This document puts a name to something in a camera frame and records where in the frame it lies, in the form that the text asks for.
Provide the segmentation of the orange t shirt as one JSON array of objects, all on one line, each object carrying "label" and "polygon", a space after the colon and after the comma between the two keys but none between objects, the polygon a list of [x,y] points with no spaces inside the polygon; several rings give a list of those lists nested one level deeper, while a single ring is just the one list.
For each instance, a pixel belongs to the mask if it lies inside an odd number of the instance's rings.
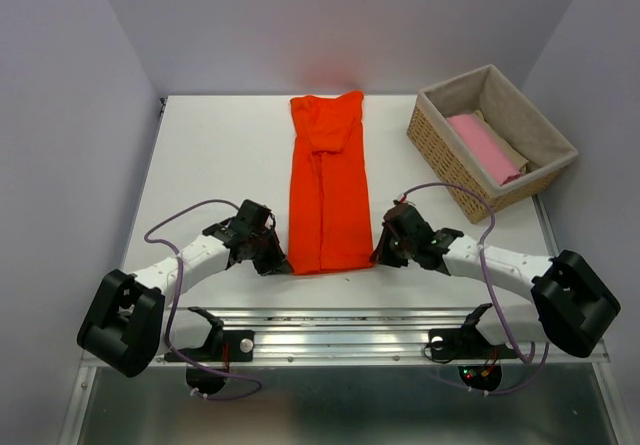
[{"label": "orange t shirt", "polygon": [[289,193],[288,258],[296,275],[372,266],[364,153],[364,94],[290,101],[296,133]]}]

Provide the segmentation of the wicker basket with liner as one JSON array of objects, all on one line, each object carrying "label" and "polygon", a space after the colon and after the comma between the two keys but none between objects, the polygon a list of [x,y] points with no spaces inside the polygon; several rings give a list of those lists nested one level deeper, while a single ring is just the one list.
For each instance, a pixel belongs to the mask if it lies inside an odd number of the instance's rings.
[{"label": "wicker basket with liner", "polygon": [[472,223],[543,192],[578,156],[493,65],[421,89],[407,136]]}]

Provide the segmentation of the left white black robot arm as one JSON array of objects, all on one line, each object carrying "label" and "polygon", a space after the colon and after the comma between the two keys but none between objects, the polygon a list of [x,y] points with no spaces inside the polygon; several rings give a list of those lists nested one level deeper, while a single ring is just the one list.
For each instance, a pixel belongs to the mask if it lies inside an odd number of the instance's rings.
[{"label": "left white black robot arm", "polygon": [[233,216],[206,227],[183,249],[159,239],[169,257],[131,273],[114,269],[101,279],[78,331],[78,346],[126,377],[166,354],[186,362],[227,356],[233,347],[223,321],[197,306],[181,313],[179,299],[243,262],[260,276],[291,274],[275,224],[267,206],[244,200]]}]

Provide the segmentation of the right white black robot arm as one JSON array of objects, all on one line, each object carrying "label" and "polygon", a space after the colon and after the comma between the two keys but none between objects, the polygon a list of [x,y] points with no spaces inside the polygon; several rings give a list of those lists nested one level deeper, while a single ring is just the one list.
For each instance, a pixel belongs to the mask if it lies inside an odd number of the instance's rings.
[{"label": "right white black robot arm", "polygon": [[415,262],[425,270],[477,280],[525,301],[478,306],[458,331],[443,333],[441,352],[463,357],[510,342],[546,342],[568,355],[587,358],[620,313],[619,301],[575,252],[526,255],[479,243],[458,230],[433,230],[408,203],[388,210],[382,226],[373,263],[402,268]]}]

